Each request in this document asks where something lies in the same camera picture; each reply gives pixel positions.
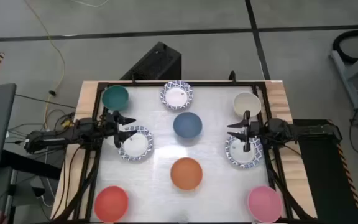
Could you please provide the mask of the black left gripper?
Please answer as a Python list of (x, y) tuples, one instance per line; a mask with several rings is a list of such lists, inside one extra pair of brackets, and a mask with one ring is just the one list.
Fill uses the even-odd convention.
[(108, 113), (105, 119), (104, 135), (106, 137), (113, 137), (114, 145), (117, 148), (121, 147), (121, 143), (129, 139), (137, 133), (137, 130), (120, 131), (120, 124), (127, 125), (134, 123), (136, 119), (123, 117), (117, 110)]

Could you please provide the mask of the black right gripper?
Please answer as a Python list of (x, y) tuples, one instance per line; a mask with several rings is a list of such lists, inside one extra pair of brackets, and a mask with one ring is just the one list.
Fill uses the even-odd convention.
[(250, 121), (250, 111), (246, 110), (243, 114), (244, 120), (239, 123), (228, 125), (229, 128), (243, 128), (244, 133), (239, 132), (227, 132), (232, 137), (239, 139), (240, 141), (245, 141), (244, 152), (249, 152), (251, 150), (250, 139), (256, 137), (259, 134), (259, 125), (256, 121)]

